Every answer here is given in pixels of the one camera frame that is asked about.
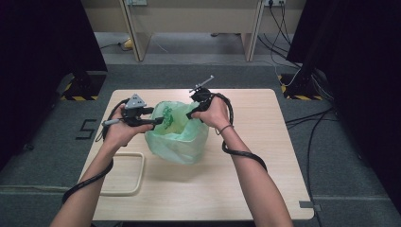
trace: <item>forearm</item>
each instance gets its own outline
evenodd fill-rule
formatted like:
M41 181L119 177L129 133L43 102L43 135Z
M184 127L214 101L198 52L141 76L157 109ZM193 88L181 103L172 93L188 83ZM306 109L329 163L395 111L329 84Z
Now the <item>forearm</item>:
M92 178L106 169L116 150L117 148L103 145L79 182ZM104 177L71 195L51 226L90 226L103 182Z
M251 152L234 128L221 134L229 149ZM266 170L255 160L232 155L238 179L257 226L292 226L287 207Z

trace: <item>power strip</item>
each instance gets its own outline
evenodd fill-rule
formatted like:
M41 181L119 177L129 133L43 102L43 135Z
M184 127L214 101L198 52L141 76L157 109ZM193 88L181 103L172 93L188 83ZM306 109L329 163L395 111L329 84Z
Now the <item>power strip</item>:
M269 1L270 0L266 0L265 1L265 7L269 6ZM287 0L272 0L273 5L271 5L272 7L281 7L281 6L285 6Z

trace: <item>wooden table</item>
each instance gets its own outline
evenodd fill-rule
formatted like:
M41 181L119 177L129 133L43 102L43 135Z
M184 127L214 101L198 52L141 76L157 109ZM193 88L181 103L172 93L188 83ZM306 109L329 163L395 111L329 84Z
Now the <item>wooden table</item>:
M190 103L189 90L117 90L104 118L121 100L138 94L148 107L163 100ZM291 145L275 93L270 89L212 90L231 99L235 130L266 163L281 191L292 219L310 219L313 209ZM246 220L252 219L242 195L230 155L221 150L222 139L210 129L202 159L192 165L174 164L153 155L144 134L135 136L118 153L142 152L145 168L137 193L130 197L103 197L94 220ZM94 142L86 164L92 162L102 142ZM114 168L103 190L128 190L139 175L139 157L115 157Z

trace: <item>person's right hand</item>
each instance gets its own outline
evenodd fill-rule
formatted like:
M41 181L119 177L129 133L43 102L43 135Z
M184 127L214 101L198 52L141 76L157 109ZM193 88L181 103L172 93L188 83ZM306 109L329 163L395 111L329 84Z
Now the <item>person's right hand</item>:
M230 124L228 118L227 105L218 96L212 99L210 107L205 112L195 112L192 113L193 118L199 118L209 127L213 127L220 131L222 128Z

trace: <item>green plastic bag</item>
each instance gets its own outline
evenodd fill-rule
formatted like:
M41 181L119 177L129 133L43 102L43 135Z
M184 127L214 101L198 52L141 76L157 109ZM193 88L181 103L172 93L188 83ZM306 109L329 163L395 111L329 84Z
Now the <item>green plastic bag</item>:
M178 101L163 101L156 105L151 119L163 116L162 124L145 133L153 154L179 164L195 164L203 155L209 127L199 119L189 120L186 114L199 105Z

